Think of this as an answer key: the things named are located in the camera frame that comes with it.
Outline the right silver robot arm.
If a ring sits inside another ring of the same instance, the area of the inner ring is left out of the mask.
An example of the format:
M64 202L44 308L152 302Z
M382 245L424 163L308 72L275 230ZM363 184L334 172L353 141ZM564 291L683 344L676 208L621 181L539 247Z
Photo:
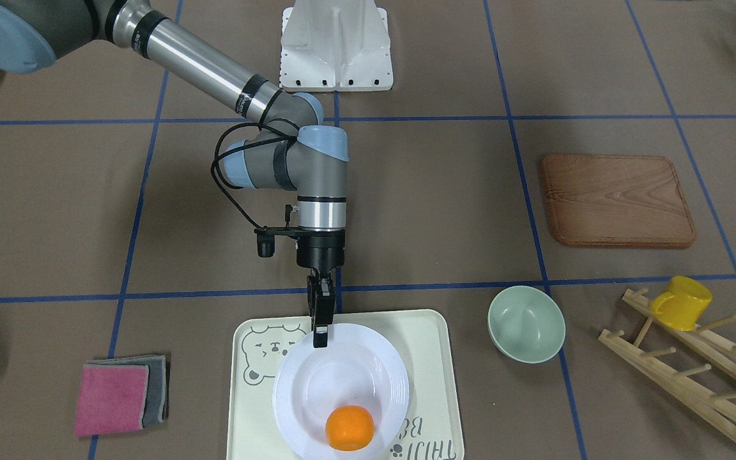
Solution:
M0 1L0 69L26 75L105 40L131 49L245 118L255 139L222 151L210 172L225 195L243 187L295 192L295 226L255 225L258 254L276 236L297 242L307 277L313 346L324 348L334 321L333 271L344 264L348 138L325 126L318 99L289 94L154 9L148 1Z

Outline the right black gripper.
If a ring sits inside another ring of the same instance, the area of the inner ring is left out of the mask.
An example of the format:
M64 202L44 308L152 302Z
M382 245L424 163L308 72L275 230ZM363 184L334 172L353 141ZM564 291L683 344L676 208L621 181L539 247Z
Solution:
M346 231L298 230L296 236L297 265L314 270L307 277L312 345L325 348L335 315L335 288L330 274L345 263Z

